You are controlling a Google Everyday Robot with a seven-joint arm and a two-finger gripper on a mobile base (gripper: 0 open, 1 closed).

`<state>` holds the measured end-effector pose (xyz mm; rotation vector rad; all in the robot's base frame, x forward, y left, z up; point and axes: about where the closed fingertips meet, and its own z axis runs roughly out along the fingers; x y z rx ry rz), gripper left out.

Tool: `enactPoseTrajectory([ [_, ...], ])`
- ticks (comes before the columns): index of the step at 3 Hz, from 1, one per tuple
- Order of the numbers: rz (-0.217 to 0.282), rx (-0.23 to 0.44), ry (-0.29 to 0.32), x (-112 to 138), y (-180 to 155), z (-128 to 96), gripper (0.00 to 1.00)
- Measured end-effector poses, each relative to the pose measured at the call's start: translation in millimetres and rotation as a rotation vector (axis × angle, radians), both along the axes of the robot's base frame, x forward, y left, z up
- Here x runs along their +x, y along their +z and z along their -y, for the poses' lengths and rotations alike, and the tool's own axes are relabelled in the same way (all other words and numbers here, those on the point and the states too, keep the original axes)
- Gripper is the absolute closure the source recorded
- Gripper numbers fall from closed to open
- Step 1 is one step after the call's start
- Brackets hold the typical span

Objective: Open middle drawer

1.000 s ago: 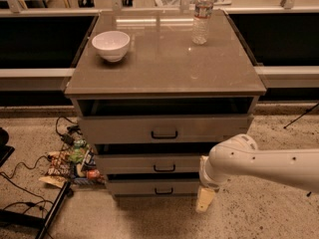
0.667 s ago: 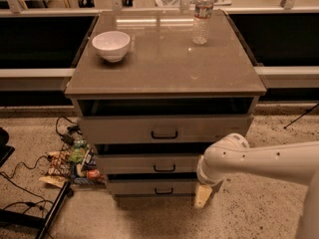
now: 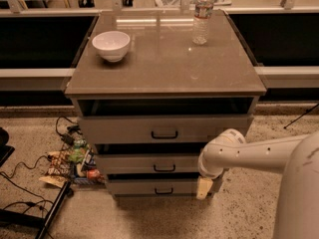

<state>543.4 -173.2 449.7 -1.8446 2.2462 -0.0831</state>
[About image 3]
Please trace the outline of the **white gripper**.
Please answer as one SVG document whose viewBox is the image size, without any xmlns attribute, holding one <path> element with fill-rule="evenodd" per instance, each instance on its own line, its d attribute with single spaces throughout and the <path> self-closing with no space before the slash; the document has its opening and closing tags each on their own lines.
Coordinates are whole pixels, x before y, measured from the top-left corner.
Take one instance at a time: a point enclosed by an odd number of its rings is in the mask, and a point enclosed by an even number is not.
<svg viewBox="0 0 319 239">
<path fill-rule="evenodd" d="M 196 198 L 203 200 L 213 185 L 212 179 L 217 178 L 223 172 L 223 168 L 217 165 L 213 154 L 204 150 L 199 155 L 197 167 L 203 177 L 200 176 L 197 180 Z"/>
</svg>

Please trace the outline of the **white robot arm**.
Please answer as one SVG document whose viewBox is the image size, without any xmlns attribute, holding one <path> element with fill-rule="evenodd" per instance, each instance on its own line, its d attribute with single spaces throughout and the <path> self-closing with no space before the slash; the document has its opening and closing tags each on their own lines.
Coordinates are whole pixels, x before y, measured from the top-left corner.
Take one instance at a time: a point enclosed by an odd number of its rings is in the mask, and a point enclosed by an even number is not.
<svg viewBox="0 0 319 239">
<path fill-rule="evenodd" d="M 273 239 L 319 239 L 319 132 L 248 143 L 228 129 L 200 152 L 196 197 L 232 167 L 282 175 Z"/>
</svg>

